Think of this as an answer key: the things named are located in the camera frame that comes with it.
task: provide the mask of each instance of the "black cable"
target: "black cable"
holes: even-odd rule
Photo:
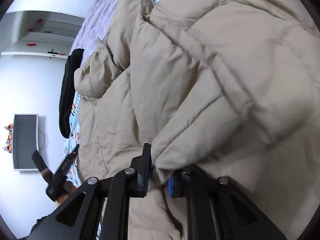
[[[44,142],[44,143],[43,143],[42,147],[41,147],[40,150],[39,150],[39,152],[41,152],[41,150],[42,150],[43,147],[45,146],[45,135],[44,135],[44,133],[43,133],[41,130],[38,129],[38,131],[43,134],[43,142]]]

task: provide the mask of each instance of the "white shelf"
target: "white shelf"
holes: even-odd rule
[[[55,21],[55,22],[64,22],[69,23],[73,25],[82,26],[82,23],[84,21],[83,18],[75,17],[73,15],[69,14],[63,14],[63,13],[54,13],[54,12],[46,12],[47,13],[47,20],[48,21]]]
[[[26,45],[28,43],[35,43],[36,46],[29,47]],[[72,42],[58,43],[51,41],[26,40],[22,38],[2,51],[1,55],[33,55],[67,59],[71,46]],[[49,54],[48,51],[51,51],[52,49],[54,49],[55,52],[64,52],[65,55]]]
[[[24,39],[37,41],[73,42],[80,30],[80,26],[64,22],[44,20],[41,24],[33,26],[33,32],[26,32]]]

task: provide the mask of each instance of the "blue component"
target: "blue component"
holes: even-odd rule
[[[169,197],[173,197],[173,176],[168,180]]]

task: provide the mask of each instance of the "purple bedsheet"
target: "purple bedsheet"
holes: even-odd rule
[[[70,54],[74,49],[82,48],[84,61],[96,50],[97,38],[103,39],[106,35],[117,2],[118,0],[95,1],[76,36]]]

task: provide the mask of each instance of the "person's hand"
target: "person's hand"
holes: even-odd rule
[[[72,193],[76,191],[77,188],[73,186],[73,184],[70,181],[67,181],[67,184],[70,186]],[[63,201],[65,201],[69,196],[70,194],[64,194],[59,196],[57,199],[57,206],[60,206],[63,203]]]

